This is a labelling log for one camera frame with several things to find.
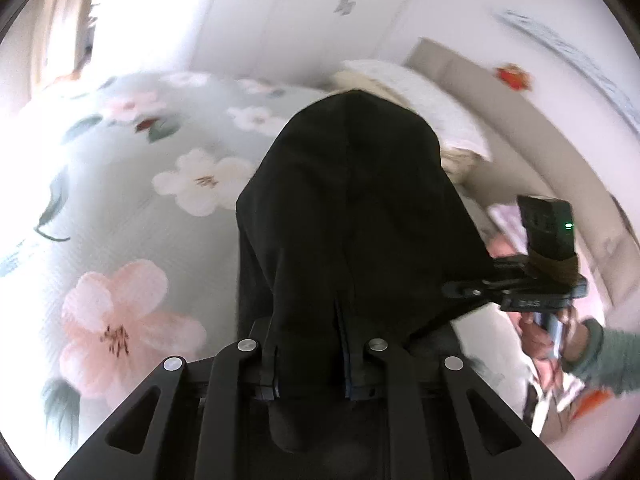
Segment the silver screw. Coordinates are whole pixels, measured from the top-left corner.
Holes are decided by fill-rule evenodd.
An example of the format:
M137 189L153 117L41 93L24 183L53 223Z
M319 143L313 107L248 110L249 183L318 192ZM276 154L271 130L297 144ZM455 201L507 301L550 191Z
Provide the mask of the silver screw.
M179 369L182 366L182 359L179 357L169 357L164 362L164 369L168 372L173 372L174 370Z
M379 337L372 339L369 341L369 348L371 348L374 352L384 352L387 348L389 348L389 344Z
M462 367L465 364L462 362L462 359L452 355L452 356L447 357L446 359L444 359L444 365L449 370L453 370L454 372L457 372L458 370L462 370Z
M242 339L242 341L238 343L238 350L241 352L250 352L251 350L255 350L257 346L258 343L253 339Z

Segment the wrist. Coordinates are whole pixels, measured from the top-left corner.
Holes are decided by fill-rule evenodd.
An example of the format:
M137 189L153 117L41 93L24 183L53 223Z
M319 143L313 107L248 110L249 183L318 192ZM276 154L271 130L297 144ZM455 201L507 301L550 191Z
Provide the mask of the wrist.
M583 323L579 323L572 338L564 344L562 357L569 363L579 361L589 344L589 337L589 329Z

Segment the brown strap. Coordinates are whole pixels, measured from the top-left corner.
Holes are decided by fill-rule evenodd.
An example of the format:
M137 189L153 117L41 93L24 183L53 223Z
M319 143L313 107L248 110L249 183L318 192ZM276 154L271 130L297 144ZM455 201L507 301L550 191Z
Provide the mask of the brown strap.
M536 251L529 249L529 263L537 270L544 272L556 282L565 285L575 285L578 283L578 255L574 254L571 258L557 261L538 254Z

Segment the sweater cuff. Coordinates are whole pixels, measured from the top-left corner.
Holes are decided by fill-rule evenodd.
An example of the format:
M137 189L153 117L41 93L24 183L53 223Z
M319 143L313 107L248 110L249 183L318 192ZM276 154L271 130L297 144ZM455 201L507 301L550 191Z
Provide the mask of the sweater cuff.
M600 323L595 319L585 319L582 324L589 330L589 342L587 348L584 349L580 359L576 362L570 363L564 358L560 359L562 370L567 373L580 376L596 359L602 347L602 339L604 330Z

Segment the person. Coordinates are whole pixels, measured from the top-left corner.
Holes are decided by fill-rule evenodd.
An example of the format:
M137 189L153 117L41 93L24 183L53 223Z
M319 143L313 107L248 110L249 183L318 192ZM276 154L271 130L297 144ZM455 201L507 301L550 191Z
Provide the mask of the person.
M562 370L616 395L640 390L640 334L605 328L595 319L578 322L573 307L562 311L559 318L566 326ZM534 323L532 313L523 313L519 326L522 351L544 359L553 347L549 334Z

